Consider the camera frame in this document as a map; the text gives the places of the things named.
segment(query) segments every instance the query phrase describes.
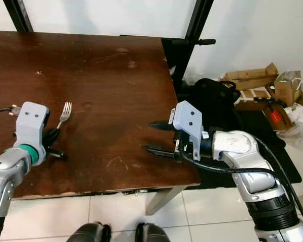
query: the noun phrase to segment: dark wood tabletop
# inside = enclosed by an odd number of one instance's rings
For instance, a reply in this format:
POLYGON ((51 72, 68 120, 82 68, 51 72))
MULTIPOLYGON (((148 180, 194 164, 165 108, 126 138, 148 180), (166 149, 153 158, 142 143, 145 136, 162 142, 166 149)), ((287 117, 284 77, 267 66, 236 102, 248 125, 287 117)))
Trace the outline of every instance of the dark wood tabletop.
MULTIPOLYGON (((169 118, 176 96, 161 40, 151 37, 0 32, 0 108, 47 106, 55 128, 64 102, 72 115, 48 157, 32 167, 15 197, 197 185, 189 163, 145 152, 173 149, 173 133, 147 126, 169 118)), ((0 113, 0 153, 15 141, 16 118, 0 113)))

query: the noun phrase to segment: white tile floor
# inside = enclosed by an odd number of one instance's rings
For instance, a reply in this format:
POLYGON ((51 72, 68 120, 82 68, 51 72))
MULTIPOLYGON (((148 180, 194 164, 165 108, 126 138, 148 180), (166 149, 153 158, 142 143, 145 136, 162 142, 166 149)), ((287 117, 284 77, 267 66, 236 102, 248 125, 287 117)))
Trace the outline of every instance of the white tile floor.
MULTIPOLYGON (((303 144, 286 150, 303 178, 303 144)), ((303 195, 303 182, 294 185, 303 195)), ((113 242, 134 241, 141 221, 163 228, 173 242, 258 241, 254 225, 234 188, 184 191, 154 216, 145 216, 153 194, 122 194, 13 201, 2 241, 62 242, 79 226, 99 220, 109 223, 113 242)))

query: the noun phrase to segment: fork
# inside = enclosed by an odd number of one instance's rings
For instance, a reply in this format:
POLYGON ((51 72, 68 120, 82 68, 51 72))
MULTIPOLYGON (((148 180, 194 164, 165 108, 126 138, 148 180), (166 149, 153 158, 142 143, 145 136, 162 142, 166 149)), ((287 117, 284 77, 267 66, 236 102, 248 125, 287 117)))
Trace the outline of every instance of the fork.
POLYGON ((65 122, 70 117, 71 111, 72 111, 72 103, 71 102, 66 102, 65 105, 64 105, 63 112, 60 116, 60 123, 59 123, 59 125, 57 125, 56 129, 59 129, 62 122, 65 122))

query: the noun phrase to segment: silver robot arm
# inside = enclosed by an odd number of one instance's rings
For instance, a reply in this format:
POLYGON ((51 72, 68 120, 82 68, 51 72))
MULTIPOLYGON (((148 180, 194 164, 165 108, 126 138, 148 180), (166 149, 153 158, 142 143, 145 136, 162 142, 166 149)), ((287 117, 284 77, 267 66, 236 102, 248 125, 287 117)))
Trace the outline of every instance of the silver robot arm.
POLYGON ((253 136, 242 131, 204 131, 202 113, 187 101, 178 103, 172 109, 168 122, 149 125, 164 131, 175 131, 175 149, 170 152, 157 146, 143 146, 148 152, 178 162, 187 160, 214 172, 232 174, 260 241, 303 242, 303 222, 296 214, 293 196, 275 178, 276 173, 260 155, 253 136), (230 168, 204 164, 200 161, 201 157, 223 160, 230 168))
MULTIPOLYGON (((271 165, 260 155, 256 140, 242 131, 214 134, 213 158, 230 168, 266 168, 271 165)), ((267 173, 234 173, 232 178, 263 242, 303 242, 303 222, 286 196, 285 188, 267 173)))
POLYGON ((0 217, 7 215, 13 192, 31 166, 41 164, 46 156, 41 142, 49 109, 25 102, 17 115, 17 141, 0 155, 0 217))

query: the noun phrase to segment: white wall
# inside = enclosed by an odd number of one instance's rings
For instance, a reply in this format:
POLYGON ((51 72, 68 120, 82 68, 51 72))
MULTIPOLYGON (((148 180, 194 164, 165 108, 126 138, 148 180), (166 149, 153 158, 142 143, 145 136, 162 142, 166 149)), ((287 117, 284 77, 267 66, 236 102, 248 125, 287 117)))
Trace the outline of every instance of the white wall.
MULTIPOLYGON (((184 37, 195 0, 24 0, 37 32, 184 37)), ((14 30, 0 0, 0 30, 14 30)), ((301 70, 303 0, 215 0, 187 77, 263 68, 301 70)))

